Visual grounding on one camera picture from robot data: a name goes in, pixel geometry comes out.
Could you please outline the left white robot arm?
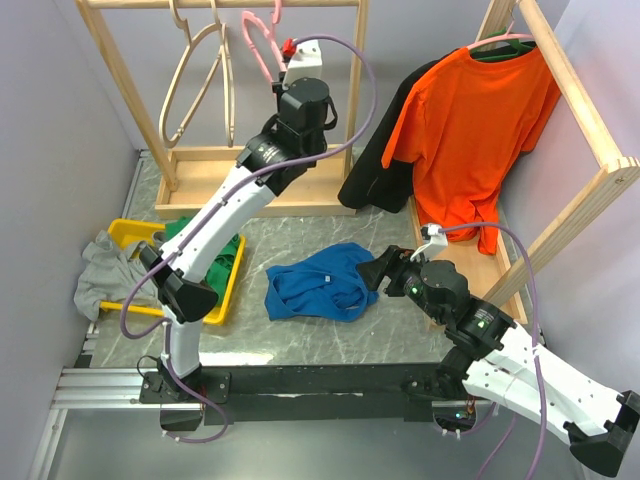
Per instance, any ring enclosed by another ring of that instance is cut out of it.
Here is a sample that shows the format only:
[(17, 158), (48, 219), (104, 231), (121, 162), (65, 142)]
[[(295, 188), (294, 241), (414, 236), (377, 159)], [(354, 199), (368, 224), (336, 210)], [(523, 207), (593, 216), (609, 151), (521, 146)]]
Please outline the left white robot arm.
[(257, 212), (315, 166), (302, 163), (327, 150), (325, 133), (337, 123), (328, 85), (302, 78), (283, 89), (277, 112), (251, 138), (214, 196), (171, 240), (146, 247), (140, 259), (153, 283), (170, 335), (170, 350), (157, 362), (164, 395), (193, 399), (201, 386), (199, 339), (217, 293), (206, 274), (222, 249)]

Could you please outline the yellow plastic tray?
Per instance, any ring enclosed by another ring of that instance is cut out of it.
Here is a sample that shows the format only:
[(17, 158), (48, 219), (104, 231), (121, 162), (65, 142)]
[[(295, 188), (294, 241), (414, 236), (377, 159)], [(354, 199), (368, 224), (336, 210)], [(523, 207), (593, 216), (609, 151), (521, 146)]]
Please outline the yellow plastic tray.
[[(112, 221), (107, 232), (111, 235), (115, 244), (124, 249), (125, 247), (133, 246), (134, 243), (138, 241), (153, 243), (153, 235), (157, 232), (165, 233), (165, 225), (161, 223), (119, 218)], [(205, 324), (223, 325), (226, 321), (231, 305), (233, 289), (239, 275), (240, 265), (246, 246), (246, 238), (243, 235), (238, 235), (240, 236), (239, 249), (227, 284), (224, 299), (220, 306), (216, 305), (215, 308), (205, 316)]]

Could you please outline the blue tank top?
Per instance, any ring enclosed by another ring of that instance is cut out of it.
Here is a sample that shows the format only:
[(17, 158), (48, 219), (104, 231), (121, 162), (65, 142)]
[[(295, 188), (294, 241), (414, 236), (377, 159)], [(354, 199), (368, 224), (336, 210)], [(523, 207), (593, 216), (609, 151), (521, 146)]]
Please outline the blue tank top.
[(264, 300), (271, 321), (298, 316), (343, 323), (358, 319), (379, 295), (369, 290), (356, 266), (374, 259), (357, 243), (339, 243), (291, 265), (266, 270)]

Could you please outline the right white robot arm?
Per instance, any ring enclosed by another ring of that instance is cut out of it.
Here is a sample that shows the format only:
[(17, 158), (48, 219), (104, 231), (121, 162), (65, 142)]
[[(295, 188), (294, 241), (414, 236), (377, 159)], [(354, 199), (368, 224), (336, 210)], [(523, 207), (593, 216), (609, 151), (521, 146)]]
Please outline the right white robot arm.
[(454, 346), (425, 381), (442, 399), (465, 394), (499, 404), (545, 427), (594, 472), (618, 475), (639, 423), (639, 396), (590, 379), (544, 346), (504, 311), (471, 294), (448, 260), (411, 260), (392, 245), (358, 265), (366, 287), (389, 282), (390, 297), (405, 297), (437, 324)]

